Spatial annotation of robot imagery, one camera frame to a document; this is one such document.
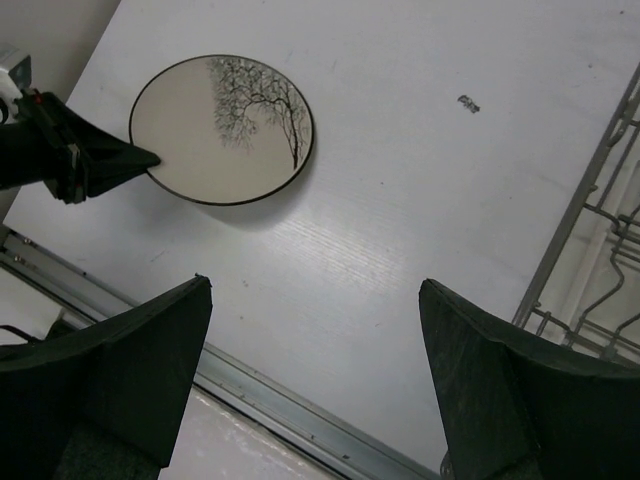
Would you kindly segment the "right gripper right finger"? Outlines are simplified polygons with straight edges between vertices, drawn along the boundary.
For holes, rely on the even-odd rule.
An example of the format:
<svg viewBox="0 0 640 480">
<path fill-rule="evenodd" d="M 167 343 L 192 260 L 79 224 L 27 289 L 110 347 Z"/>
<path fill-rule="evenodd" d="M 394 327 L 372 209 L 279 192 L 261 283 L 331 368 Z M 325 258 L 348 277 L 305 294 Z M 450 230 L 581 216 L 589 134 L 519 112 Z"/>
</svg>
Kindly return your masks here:
<svg viewBox="0 0 640 480">
<path fill-rule="evenodd" d="M 637 368 L 537 337 L 432 279 L 419 311 L 448 478 L 638 478 Z"/>
</svg>

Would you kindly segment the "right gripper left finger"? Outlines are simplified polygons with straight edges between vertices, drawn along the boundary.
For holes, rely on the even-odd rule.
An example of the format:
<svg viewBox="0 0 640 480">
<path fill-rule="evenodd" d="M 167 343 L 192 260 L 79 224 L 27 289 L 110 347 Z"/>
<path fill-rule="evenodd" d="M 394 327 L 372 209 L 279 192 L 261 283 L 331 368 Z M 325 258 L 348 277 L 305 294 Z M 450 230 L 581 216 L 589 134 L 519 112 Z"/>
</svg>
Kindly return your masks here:
<svg viewBox="0 0 640 480">
<path fill-rule="evenodd" d="M 155 479 L 213 309 L 208 278 L 90 327 L 1 348 L 5 479 Z"/>
</svg>

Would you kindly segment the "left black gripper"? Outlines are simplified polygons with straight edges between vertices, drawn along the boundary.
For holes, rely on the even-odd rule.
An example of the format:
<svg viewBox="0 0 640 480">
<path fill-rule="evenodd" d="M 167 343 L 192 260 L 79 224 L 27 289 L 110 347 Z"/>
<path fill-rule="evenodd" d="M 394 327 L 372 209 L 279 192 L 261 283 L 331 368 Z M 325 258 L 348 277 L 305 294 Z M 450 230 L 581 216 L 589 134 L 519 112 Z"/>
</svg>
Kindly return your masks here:
<svg viewBox="0 0 640 480">
<path fill-rule="evenodd" d="M 34 90 L 26 116 L 1 126 L 1 189 L 43 182 L 54 198 L 82 203 L 160 164 L 160 158 L 99 129 L 55 94 Z"/>
</svg>

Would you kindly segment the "cream plate with tree drawing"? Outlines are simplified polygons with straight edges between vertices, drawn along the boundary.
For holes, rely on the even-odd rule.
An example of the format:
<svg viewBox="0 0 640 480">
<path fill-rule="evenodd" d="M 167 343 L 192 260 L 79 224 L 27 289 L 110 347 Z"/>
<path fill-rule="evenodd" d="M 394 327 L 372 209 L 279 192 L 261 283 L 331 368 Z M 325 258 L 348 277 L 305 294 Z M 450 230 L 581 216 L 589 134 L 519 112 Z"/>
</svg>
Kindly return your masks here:
<svg viewBox="0 0 640 480">
<path fill-rule="evenodd" d="M 311 108 L 284 74 L 255 59 L 211 54 L 175 63 L 137 95 L 130 142 L 156 154 L 149 176 L 187 201 L 237 206 L 268 198 L 308 164 Z"/>
</svg>

